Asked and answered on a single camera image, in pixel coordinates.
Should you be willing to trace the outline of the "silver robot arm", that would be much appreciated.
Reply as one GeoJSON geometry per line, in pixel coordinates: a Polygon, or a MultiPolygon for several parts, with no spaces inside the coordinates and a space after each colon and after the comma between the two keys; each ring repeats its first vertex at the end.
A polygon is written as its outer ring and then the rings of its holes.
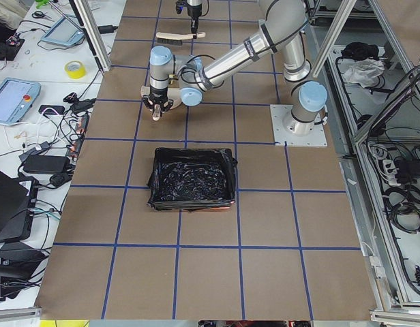
{"type": "Polygon", "coordinates": [[[193,35],[197,35],[199,18],[204,17],[209,13],[209,1],[206,4],[206,10],[203,12],[203,1],[202,0],[178,0],[175,3],[175,11],[177,14],[181,14],[183,10],[187,11],[190,17],[190,30],[193,35]]]}
{"type": "Polygon", "coordinates": [[[175,55],[165,46],[155,46],[149,56],[149,86],[142,87],[143,104],[158,121],[174,108],[175,98],[169,92],[171,76],[178,79],[178,98],[186,106],[197,106],[206,91],[221,87],[224,81],[267,54],[279,51],[284,57],[284,77],[300,82],[310,73],[301,32],[308,23],[302,1],[259,1],[265,15],[257,32],[210,64],[199,55],[175,55]]]}

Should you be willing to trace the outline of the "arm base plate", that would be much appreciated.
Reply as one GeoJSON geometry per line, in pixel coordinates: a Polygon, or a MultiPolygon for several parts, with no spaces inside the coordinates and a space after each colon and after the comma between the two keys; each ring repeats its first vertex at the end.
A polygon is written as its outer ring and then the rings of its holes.
{"type": "Polygon", "coordinates": [[[327,139],[320,113],[310,123],[301,123],[292,116],[292,105],[272,104],[270,114],[274,145],[325,148],[327,139]]]}

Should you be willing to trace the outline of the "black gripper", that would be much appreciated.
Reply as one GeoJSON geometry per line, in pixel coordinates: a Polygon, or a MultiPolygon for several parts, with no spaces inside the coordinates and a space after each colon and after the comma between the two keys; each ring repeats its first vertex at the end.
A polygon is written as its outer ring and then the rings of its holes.
{"type": "Polygon", "coordinates": [[[191,33],[198,33],[199,18],[203,16],[202,4],[202,0],[177,0],[175,3],[177,14],[181,14],[183,10],[186,10],[188,16],[191,18],[191,33]]]}
{"type": "MultiPolygon", "coordinates": [[[[167,88],[158,89],[153,86],[141,86],[140,94],[142,102],[145,104],[146,108],[153,113],[154,103],[159,103],[160,100],[167,100],[167,88]]],[[[161,114],[168,112],[171,109],[171,101],[167,101],[161,105],[161,114]]]]}

